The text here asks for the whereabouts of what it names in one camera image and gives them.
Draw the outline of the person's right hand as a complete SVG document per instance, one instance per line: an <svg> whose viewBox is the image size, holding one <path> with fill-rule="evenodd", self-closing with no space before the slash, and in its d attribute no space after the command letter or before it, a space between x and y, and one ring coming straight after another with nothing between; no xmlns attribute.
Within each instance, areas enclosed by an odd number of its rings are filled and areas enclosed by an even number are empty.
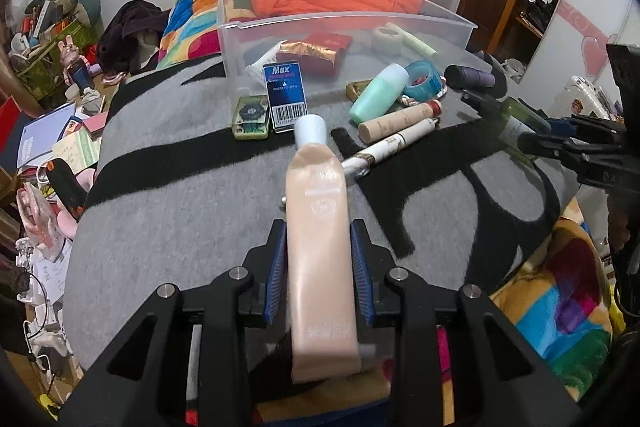
<svg viewBox="0 0 640 427"><path fill-rule="evenodd" d="M629 241L628 217L614 202L608 202L608 243L613 251L621 251Z"/></svg>

